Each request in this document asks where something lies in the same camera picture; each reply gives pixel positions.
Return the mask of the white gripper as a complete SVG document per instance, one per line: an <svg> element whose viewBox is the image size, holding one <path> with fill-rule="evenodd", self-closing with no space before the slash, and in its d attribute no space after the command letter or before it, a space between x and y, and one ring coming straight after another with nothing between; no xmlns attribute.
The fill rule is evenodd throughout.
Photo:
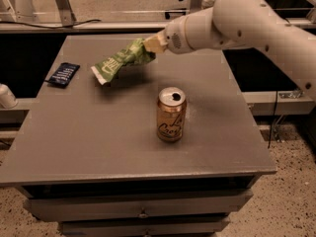
<svg viewBox="0 0 316 237"><path fill-rule="evenodd" d="M186 38L185 16L171 21L165 28L165 38L154 35L147 38L143 44L148 52L163 53L167 47L176 54L189 53L192 51Z"/></svg>

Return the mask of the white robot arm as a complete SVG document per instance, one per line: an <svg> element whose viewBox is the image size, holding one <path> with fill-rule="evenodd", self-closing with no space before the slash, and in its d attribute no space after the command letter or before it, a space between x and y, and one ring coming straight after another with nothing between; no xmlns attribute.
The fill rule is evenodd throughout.
<svg viewBox="0 0 316 237"><path fill-rule="evenodd" d="M316 38L281 18L265 0L215 0L144 41L149 52L252 47L316 100Z"/></svg>

